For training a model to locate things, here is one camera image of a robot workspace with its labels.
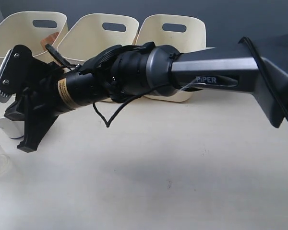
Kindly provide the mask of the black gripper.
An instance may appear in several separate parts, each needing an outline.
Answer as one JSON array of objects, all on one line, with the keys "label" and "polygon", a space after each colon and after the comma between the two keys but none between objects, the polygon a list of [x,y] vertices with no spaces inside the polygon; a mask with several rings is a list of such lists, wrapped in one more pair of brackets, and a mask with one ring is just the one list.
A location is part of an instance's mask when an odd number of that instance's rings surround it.
[{"label": "black gripper", "polygon": [[110,97],[105,83],[90,69],[65,68],[33,59],[15,101],[4,112],[11,121],[24,121],[24,139],[17,149],[36,151],[59,115]]}]

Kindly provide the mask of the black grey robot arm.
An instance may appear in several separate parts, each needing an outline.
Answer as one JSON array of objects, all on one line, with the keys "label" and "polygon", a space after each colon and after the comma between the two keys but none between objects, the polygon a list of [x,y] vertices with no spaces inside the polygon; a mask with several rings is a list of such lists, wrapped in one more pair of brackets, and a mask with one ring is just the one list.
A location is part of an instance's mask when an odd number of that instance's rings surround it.
[{"label": "black grey robot arm", "polygon": [[110,98],[124,108],[145,95],[169,97],[203,89],[251,94],[274,127],[288,122],[288,34],[234,46],[182,53],[147,42],[115,45],[75,65],[49,46],[54,62],[35,59],[28,47],[11,49],[0,86],[15,94],[4,116],[24,122],[18,149],[36,151],[59,115]]}]

